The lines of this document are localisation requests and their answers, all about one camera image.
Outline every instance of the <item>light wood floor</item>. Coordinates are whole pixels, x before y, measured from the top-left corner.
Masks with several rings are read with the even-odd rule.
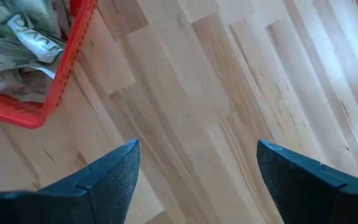
[[[258,139],[358,176],[358,1],[99,0],[59,109],[0,123],[0,190],[133,138],[126,223],[281,223]]]

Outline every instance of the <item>wood grain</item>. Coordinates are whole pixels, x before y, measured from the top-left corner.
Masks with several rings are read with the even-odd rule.
[[[0,123],[0,190],[138,138],[126,223],[282,223],[258,139],[358,177],[358,1],[99,0],[62,104]]]

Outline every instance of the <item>red plastic basket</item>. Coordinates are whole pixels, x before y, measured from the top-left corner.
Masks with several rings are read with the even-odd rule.
[[[71,0],[75,23],[45,103],[23,103],[0,94],[0,121],[38,128],[59,105],[98,0]]]

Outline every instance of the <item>crumpled newspaper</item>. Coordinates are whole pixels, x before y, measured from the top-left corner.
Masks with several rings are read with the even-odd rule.
[[[43,103],[73,20],[70,0],[0,0],[0,93]]]

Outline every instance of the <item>red basket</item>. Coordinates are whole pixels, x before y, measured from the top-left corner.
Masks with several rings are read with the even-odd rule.
[[[71,0],[71,12],[76,16],[74,26],[58,66],[45,103],[23,103],[0,94],[0,121],[25,128],[38,128],[59,105],[71,69],[98,0]]]

